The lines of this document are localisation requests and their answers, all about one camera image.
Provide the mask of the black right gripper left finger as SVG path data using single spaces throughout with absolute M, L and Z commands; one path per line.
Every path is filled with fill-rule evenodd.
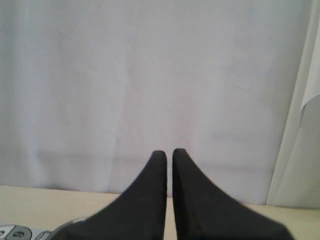
M 112 203 L 54 235 L 55 240 L 162 240 L 167 209 L 167 157 L 152 152 L 133 183 Z

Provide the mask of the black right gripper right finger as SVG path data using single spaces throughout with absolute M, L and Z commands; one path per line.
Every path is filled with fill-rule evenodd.
M 172 155 L 172 198 L 179 240 L 293 239 L 286 226 L 217 187 L 183 148 Z

